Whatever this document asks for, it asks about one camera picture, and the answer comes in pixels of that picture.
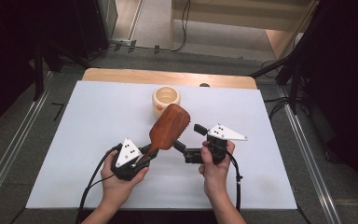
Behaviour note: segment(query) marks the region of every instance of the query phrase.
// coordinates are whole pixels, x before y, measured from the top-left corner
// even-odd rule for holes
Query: hand
[[[201,157],[204,162],[199,168],[200,174],[205,177],[204,191],[208,198],[217,197],[221,194],[227,194],[227,173],[230,165],[229,156],[226,156],[219,164],[213,163],[213,157],[209,149],[208,143],[203,142],[201,149]],[[227,141],[227,150],[229,153],[234,152],[235,145],[231,141]]]
[[[117,151],[113,151],[106,157],[103,169],[101,170],[101,178],[107,178],[113,174],[111,171],[111,165],[113,157],[117,154]],[[132,189],[139,184],[148,171],[148,167],[142,169],[131,181],[120,180],[116,176],[109,177],[103,181],[103,200],[101,204],[108,204],[109,206],[117,207],[117,209],[126,202]]]

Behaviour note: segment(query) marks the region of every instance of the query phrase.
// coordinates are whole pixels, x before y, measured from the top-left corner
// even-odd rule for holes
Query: brown wooden paddle
[[[151,146],[144,157],[159,149],[170,149],[189,122],[190,115],[181,106],[176,104],[168,105],[150,130]]]

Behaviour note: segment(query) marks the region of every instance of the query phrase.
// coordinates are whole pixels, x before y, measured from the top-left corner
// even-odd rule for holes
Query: white tabletop
[[[78,208],[84,188],[106,150],[129,137],[137,147],[150,143],[156,122],[152,93],[160,85],[78,81],[61,124],[51,143],[27,208]],[[198,123],[212,128],[221,123],[242,133],[236,141],[241,181],[241,209],[296,209],[296,201],[283,166],[260,91],[174,86],[181,107],[191,122],[180,141],[201,147],[205,137],[195,133]],[[124,209],[200,210],[211,206],[203,192],[197,164],[187,164],[172,148],[151,161],[143,182],[132,191]],[[235,169],[227,177],[231,201],[236,200]],[[95,208],[102,186],[94,186],[85,207]]]

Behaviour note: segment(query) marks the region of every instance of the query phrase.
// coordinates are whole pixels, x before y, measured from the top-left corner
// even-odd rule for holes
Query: forearm
[[[119,206],[101,202],[100,205],[82,222],[82,224],[108,223],[115,215]]]
[[[219,224],[246,224],[226,193],[210,197],[209,200]]]

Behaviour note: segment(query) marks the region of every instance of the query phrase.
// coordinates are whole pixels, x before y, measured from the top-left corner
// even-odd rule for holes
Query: person's left hand
[[[113,151],[106,157],[103,169],[101,170],[101,178],[107,178],[113,174],[111,168],[113,157],[117,151]],[[131,181],[120,180],[115,175],[103,181],[103,199],[101,204],[105,204],[111,208],[118,209],[124,202],[126,202],[132,189],[139,184],[145,177],[148,167],[142,169]]]

